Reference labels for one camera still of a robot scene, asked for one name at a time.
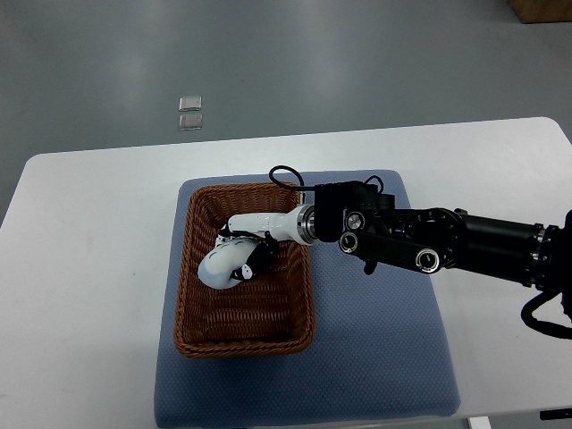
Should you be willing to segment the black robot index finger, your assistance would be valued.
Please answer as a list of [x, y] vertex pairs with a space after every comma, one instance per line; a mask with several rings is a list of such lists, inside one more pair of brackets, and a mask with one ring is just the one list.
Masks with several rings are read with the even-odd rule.
[[230, 235], [226, 237], [219, 234], [215, 239], [215, 245], [221, 247], [223, 245], [236, 244], [239, 241], [252, 242], [256, 246], [259, 238], [256, 235]]

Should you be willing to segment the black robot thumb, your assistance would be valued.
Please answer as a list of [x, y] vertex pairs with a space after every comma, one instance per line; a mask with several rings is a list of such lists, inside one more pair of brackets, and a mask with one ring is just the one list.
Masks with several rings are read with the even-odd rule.
[[276, 258], [276, 246], [258, 243], [245, 262], [231, 271], [230, 278], [235, 281], [253, 280], [264, 273]]

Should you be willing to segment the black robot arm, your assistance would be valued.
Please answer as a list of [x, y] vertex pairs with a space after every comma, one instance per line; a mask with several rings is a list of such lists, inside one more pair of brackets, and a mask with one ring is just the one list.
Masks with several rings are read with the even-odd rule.
[[398, 209], [377, 176], [310, 187], [311, 205], [290, 214], [236, 214], [218, 233], [292, 240], [302, 245], [336, 242], [359, 258], [366, 274], [378, 264], [418, 273], [456, 268], [535, 287], [571, 291], [571, 222], [564, 227], [474, 216], [456, 209]]

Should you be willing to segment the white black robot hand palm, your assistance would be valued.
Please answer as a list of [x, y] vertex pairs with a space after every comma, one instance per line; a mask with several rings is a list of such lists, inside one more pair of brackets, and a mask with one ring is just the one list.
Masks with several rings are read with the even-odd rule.
[[218, 232], [217, 244], [242, 237], [264, 239], [269, 235], [276, 241], [294, 241], [312, 246], [318, 242], [314, 213], [314, 207], [305, 204], [296, 206], [288, 213], [235, 214]]

